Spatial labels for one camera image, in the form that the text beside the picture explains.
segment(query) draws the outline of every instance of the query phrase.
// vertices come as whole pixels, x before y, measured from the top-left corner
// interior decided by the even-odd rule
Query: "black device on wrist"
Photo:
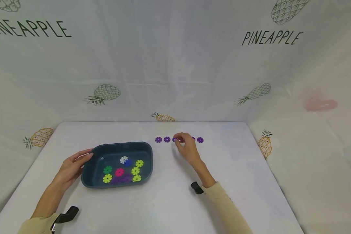
[[[71,206],[65,214],[60,214],[52,224],[52,227],[51,227],[52,234],[55,234],[56,224],[62,224],[62,223],[72,221],[74,219],[75,215],[77,215],[78,211],[79,211],[78,207]]]
[[[196,194],[202,194],[204,191],[202,188],[198,185],[198,183],[195,181],[191,184],[192,189],[195,191]]]

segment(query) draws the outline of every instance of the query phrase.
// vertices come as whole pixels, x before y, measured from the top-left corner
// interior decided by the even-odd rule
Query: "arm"
[[[23,222],[18,234],[51,234],[50,228],[59,214],[57,207],[65,191],[82,173],[82,166],[90,160],[91,149],[83,150],[67,158],[53,181],[45,189],[31,218]]]
[[[177,133],[174,137],[179,152],[198,174],[202,182],[202,189],[217,211],[225,231],[228,234],[252,234],[242,214],[201,160],[195,140],[188,133]]]

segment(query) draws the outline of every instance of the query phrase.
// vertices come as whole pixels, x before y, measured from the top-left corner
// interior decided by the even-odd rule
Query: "wall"
[[[338,105],[307,111],[311,96]],[[272,132],[267,162],[304,231],[351,233],[351,19],[257,109],[248,123]]]
[[[313,93],[338,106],[307,112]],[[303,228],[351,231],[351,0],[0,5],[0,208],[50,128],[79,120],[271,131],[267,161]]]

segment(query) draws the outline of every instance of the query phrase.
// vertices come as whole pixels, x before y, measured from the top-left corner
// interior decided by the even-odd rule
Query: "white table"
[[[80,179],[67,191],[59,212],[74,205],[76,218],[57,233],[223,233],[205,195],[190,184],[197,175],[175,144],[156,136],[177,132],[203,137],[198,150],[252,231],[303,233],[247,125],[243,122],[65,122],[61,123],[0,213],[0,234],[13,234],[28,219],[62,161],[79,150],[107,143],[145,141],[153,148],[153,173],[143,185],[88,189]]]

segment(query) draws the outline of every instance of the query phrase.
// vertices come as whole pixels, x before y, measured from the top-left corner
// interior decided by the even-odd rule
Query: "pineapple print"
[[[297,15],[309,0],[277,0],[272,10],[272,19],[276,24],[284,24]]]
[[[235,101],[237,106],[244,104],[247,100],[253,100],[259,98],[270,92],[270,84],[262,84],[254,88],[247,96],[240,98],[239,101]]]
[[[52,128],[42,128],[34,133],[32,137],[25,137],[23,142],[26,144],[26,149],[31,150],[34,146],[43,147],[47,144],[52,134]]]
[[[263,137],[260,138],[259,142],[257,143],[265,159],[267,159],[272,152],[272,143],[270,142],[271,135],[271,132],[264,130]]]
[[[94,91],[94,96],[88,96],[86,97],[85,101],[87,103],[93,103],[95,106],[99,104],[105,105],[104,101],[110,101],[113,99],[118,98],[121,95],[121,91],[114,87],[111,84],[102,84],[101,86],[97,87]]]
[[[17,12],[21,8],[19,0],[0,0],[0,9],[8,12]]]
[[[174,122],[175,119],[169,115],[159,115],[159,113],[153,113],[151,117],[155,117],[160,122]]]

